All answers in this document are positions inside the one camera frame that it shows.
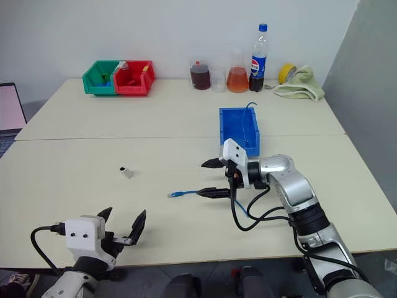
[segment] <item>towel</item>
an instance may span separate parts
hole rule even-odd
[[[309,66],[300,68],[292,79],[276,86],[273,90],[277,95],[291,99],[308,98],[317,102],[324,97],[324,91],[317,83],[313,69]]]

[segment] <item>table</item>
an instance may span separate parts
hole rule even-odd
[[[262,135],[338,135],[344,130],[327,102],[284,99],[271,90],[236,94],[191,89],[183,79],[158,79],[148,97],[94,97],[69,79],[17,140],[130,137],[217,137],[219,107],[255,107]]]
[[[15,142],[0,159],[0,268],[46,268],[30,232],[108,206],[114,209],[107,230],[118,235],[128,235],[135,217],[148,212],[141,240],[124,249],[118,265],[300,255],[284,221],[241,232],[227,199],[167,197],[172,191],[227,187],[222,169],[200,168],[218,155],[218,142],[218,137]],[[276,153],[295,160],[351,251],[397,248],[397,237],[391,237],[397,215],[346,135],[262,137],[262,156]],[[121,165],[134,177],[123,177]],[[247,206],[257,192],[239,190],[238,199]],[[253,211],[277,205],[269,193]],[[38,242],[57,266],[73,264],[64,237],[40,232]]]

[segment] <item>floor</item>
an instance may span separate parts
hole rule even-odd
[[[30,119],[39,108],[35,104],[25,107],[27,118]],[[397,194],[388,199],[396,206]],[[384,298],[397,298],[397,250],[361,254],[355,258]],[[202,280],[203,297],[236,297],[231,273],[245,265],[255,266],[263,272],[276,298],[282,295],[317,297],[307,274],[295,269],[297,262],[296,258],[282,258],[126,268],[127,276],[122,282],[101,281],[97,297],[158,298],[171,278],[182,273],[191,273]],[[0,270],[1,285],[7,284],[11,274],[11,271]],[[32,297],[41,297],[55,281],[56,277],[42,274]]]

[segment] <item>gray wall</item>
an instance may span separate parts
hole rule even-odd
[[[396,74],[397,1],[361,0],[324,90],[328,103],[395,210]]]

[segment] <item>blue plastic bin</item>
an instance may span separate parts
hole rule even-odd
[[[245,109],[245,107],[222,107],[219,109],[221,145],[228,138],[232,138],[245,149],[247,156],[259,156],[261,154],[261,134],[256,122],[255,110],[253,107],[248,107],[244,114]]]

